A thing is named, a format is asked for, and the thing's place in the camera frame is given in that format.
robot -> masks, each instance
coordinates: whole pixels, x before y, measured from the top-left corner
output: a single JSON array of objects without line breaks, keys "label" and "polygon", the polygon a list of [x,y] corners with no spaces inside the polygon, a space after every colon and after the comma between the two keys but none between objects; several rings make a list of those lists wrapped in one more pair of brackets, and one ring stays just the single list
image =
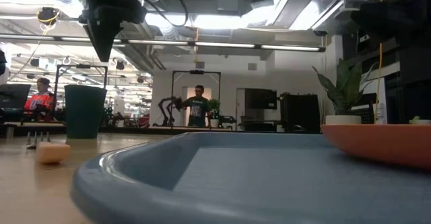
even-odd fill
[{"label": "robot", "polygon": [[[163,109],[163,103],[164,102],[170,102],[167,106],[166,106],[166,110],[169,113],[169,117],[166,115],[164,109]],[[161,125],[154,123],[153,126],[173,126],[175,119],[172,116],[172,106],[175,106],[175,108],[180,111],[181,108],[183,108],[183,100],[181,99],[181,97],[177,98],[175,96],[172,97],[168,97],[168,98],[164,98],[162,100],[160,100],[159,104],[159,109],[163,114],[163,123]]]}]

white pot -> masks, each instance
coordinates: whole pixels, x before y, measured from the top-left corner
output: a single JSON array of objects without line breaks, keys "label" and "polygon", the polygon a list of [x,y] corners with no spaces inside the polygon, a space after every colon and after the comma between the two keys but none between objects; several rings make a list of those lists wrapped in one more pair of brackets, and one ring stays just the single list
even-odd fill
[{"label": "white pot", "polygon": [[218,119],[211,119],[209,123],[211,124],[212,128],[218,128]]},{"label": "white pot", "polygon": [[326,116],[325,124],[361,124],[360,116]]},{"label": "white pot", "polygon": [[412,120],[412,124],[431,124],[431,120]]}]

dark green cup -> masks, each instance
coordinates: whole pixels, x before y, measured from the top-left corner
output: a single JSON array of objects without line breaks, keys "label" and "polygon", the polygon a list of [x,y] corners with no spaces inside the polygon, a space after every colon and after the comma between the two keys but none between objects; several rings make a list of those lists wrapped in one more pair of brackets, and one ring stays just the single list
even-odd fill
[{"label": "dark green cup", "polygon": [[84,85],[66,85],[65,93],[67,138],[97,138],[106,89]]}]

potted plant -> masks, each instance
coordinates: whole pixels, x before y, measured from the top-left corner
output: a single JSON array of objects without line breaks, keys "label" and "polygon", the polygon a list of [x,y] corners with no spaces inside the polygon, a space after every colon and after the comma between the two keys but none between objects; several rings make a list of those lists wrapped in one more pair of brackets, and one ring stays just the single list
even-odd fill
[{"label": "potted plant", "polygon": [[371,66],[365,75],[362,75],[362,63],[356,63],[349,70],[347,63],[343,59],[340,59],[337,65],[336,85],[333,85],[331,80],[313,67],[335,109],[336,115],[326,116],[326,124],[361,124],[361,117],[350,114],[350,110],[362,97],[364,88],[368,84],[362,87],[362,90],[361,85],[364,85],[367,81],[374,66],[375,64]]},{"label": "potted plant", "polygon": [[218,122],[220,117],[220,101],[216,99],[210,99],[208,101],[208,108],[210,112],[210,125],[211,127],[218,128]]}]

man in graphic t-shirt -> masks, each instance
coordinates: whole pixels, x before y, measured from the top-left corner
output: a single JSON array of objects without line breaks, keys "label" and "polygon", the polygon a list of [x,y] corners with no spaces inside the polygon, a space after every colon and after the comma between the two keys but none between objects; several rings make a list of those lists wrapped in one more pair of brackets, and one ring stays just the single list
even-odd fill
[{"label": "man in graphic t-shirt", "polygon": [[205,127],[207,113],[209,118],[208,100],[202,96],[203,91],[202,85],[196,85],[196,96],[183,102],[183,107],[190,107],[189,126]]}]

